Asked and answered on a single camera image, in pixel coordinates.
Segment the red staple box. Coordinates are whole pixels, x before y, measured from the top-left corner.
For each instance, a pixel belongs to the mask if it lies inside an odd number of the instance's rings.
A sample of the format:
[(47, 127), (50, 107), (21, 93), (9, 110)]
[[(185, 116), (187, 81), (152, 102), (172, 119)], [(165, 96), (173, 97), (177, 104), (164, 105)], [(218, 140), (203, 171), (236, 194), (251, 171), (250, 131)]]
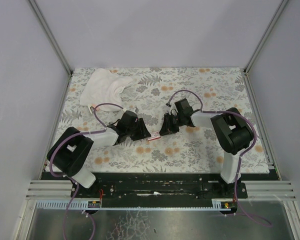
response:
[(156, 132), (152, 132), (150, 134), (150, 137), (147, 138), (147, 140), (150, 142), (150, 141), (153, 141), (153, 140), (157, 140), (157, 139), (160, 139), (161, 138), (161, 135), (158, 131)]

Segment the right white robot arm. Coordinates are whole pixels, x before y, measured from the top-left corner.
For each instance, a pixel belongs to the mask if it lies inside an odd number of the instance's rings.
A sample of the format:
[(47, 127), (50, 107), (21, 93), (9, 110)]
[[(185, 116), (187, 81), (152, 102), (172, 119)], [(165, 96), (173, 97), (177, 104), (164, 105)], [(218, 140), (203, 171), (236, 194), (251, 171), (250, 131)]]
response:
[(224, 152), (224, 162), (220, 177), (227, 184), (233, 184), (241, 177), (240, 166), (243, 153), (256, 142), (253, 124), (235, 108), (226, 111), (204, 111), (193, 109), (187, 99), (174, 103), (175, 114), (164, 114), (159, 131), (161, 136), (176, 134), (180, 127), (204, 127), (214, 130), (216, 138)]

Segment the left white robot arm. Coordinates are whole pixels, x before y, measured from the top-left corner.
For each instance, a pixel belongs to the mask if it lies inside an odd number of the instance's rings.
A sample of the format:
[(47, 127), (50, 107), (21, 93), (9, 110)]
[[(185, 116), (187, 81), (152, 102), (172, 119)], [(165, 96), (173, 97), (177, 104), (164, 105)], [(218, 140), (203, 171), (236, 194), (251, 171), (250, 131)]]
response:
[(119, 145), (127, 138), (138, 141), (149, 137), (151, 134), (144, 120), (129, 110), (104, 130), (81, 132), (69, 127), (47, 154), (49, 172), (54, 177), (65, 176), (89, 189), (95, 183), (96, 176), (84, 164), (93, 146), (109, 147)]

